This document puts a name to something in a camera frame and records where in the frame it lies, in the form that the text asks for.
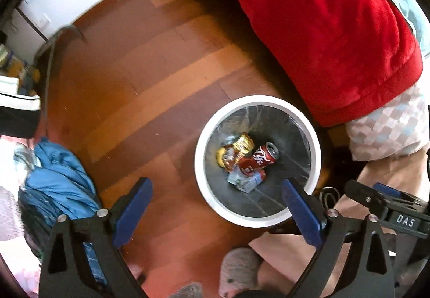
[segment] soda can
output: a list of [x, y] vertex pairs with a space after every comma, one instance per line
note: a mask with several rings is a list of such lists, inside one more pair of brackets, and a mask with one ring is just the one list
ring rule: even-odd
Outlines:
[[239, 168], [244, 175], [249, 175], [252, 171], [272, 165], [279, 158], [278, 148], [267, 142], [260, 146], [251, 157], [243, 158], [239, 161]]
[[254, 142], [246, 133], [242, 133], [233, 143], [221, 146], [216, 153], [216, 160], [220, 167], [228, 172], [233, 171], [239, 160], [249, 155], [254, 148]]

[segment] black bag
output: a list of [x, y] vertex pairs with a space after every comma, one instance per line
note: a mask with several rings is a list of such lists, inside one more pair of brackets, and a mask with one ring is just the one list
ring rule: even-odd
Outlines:
[[40, 118], [40, 97], [0, 92], [0, 135], [30, 139]]

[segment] screw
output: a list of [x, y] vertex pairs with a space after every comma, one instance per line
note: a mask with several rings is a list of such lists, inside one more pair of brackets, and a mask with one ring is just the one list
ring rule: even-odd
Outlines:
[[339, 212], [336, 211], [334, 208], [330, 208], [330, 209], [327, 210], [327, 215], [330, 218], [336, 218], [339, 215]]
[[61, 214], [61, 215], [58, 216], [57, 222], [62, 223], [66, 219], [67, 219], [67, 216], [65, 214]]
[[375, 216], [374, 214], [369, 214], [368, 218], [372, 223], [376, 223], [378, 221], [378, 217]]
[[100, 208], [97, 211], [97, 216], [100, 217], [100, 218], [106, 217], [108, 213], [109, 213], [109, 211], [106, 208]]

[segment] checkered pillow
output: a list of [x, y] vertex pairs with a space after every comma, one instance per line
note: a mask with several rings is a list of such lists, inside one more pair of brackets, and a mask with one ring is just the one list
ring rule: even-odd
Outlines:
[[409, 155], [429, 142], [429, 112], [421, 80], [383, 107], [345, 124], [355, 161]]

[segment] label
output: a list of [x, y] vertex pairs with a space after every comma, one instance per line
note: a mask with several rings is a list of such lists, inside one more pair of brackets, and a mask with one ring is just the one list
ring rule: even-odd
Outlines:
[[266, 152], [261, 147], [259, 147], [257, 151], [254, 152], [254, 155], [252, 155], [252, 157], [258, 163], [259, 166], [263, 164], [263, 161], [272, 162], [271, 159], [266, 158]]
[[388, 221], [409, 230], [417, 230], [421, 223], [420, 219], [396, 211], [393, 211]]

